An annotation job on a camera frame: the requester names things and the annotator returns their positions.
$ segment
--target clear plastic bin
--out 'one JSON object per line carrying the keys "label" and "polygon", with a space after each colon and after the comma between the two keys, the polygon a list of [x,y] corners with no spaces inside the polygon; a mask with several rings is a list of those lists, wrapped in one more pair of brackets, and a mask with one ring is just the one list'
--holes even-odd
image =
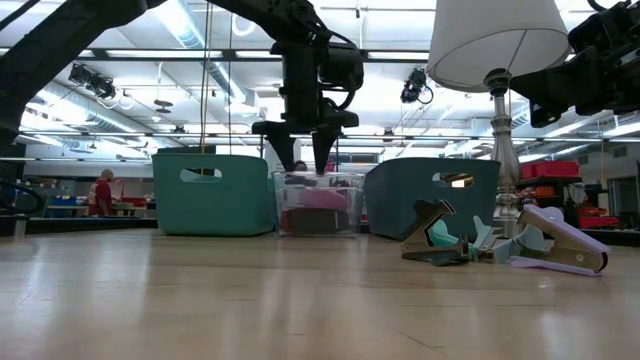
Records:
{"label": "clear plastic bin", "polygon": [[360,232],[364,175],[274,173],[280,234],[349,236]]}

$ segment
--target lamp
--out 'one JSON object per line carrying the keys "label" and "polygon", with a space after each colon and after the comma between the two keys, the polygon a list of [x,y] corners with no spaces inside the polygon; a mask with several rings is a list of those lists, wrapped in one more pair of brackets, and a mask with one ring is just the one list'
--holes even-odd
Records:
{"label": "lamp", "polygon": [[511,142],[504,95],[512,76],[561,64],[570,52],[567,30],[553,0],[438,1],[427,71],[438,84],[464,92],[490,92],[491,121],[500,161],[494,225],[516,232],[515,185],[520,164]]}

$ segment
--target purple staple remover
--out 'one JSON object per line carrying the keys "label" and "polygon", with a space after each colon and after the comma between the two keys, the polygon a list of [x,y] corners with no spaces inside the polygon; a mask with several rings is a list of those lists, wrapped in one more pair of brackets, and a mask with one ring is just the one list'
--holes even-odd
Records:
{"label": "purple staple remover", "polygon": [[[512,246],[520,247],[521,251],[519,256],[509,258],[511,266],[544,268],[585,276],[599,276],[607,266],[607,253],[611,251],[609,247],[564,222],[559,209],[525,205],[518,223],[535,226],[553,240],[539,238],[542,236],[540,232],[529,232],[530,236],[514,238]],[[545,244],[544,249],[541,249],[541,243]]]}

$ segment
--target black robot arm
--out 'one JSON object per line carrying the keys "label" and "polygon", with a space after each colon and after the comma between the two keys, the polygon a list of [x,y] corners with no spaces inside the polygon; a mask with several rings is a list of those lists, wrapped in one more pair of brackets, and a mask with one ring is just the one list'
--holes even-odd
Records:
{"label": "black robot arm", "polygon": [[[0,144],[13,141],[27,102],[104,31],[125,25],[165,0],[67,0],[0,59]],[[343,126],[358,126],[345,111],[362,86],[363,61],[353,43],[336,35],[306,0],[208,0],[251,20],[276,40],[282,55],[284,123],[256,123],[287,170],[293,170],[293,133],[313,133],[316,170],[323,172]],[[347,92],[341,105],[323,90]]]}

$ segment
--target workbench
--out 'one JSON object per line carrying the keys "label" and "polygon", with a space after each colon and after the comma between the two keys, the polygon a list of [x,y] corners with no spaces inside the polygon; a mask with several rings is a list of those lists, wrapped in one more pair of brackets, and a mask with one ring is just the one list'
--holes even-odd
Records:
{"label": "workbench", "polygon": [[436,268],[376,237],[28,236],[0,245],[0,358],[626,359],[640,250],[601,278]]}

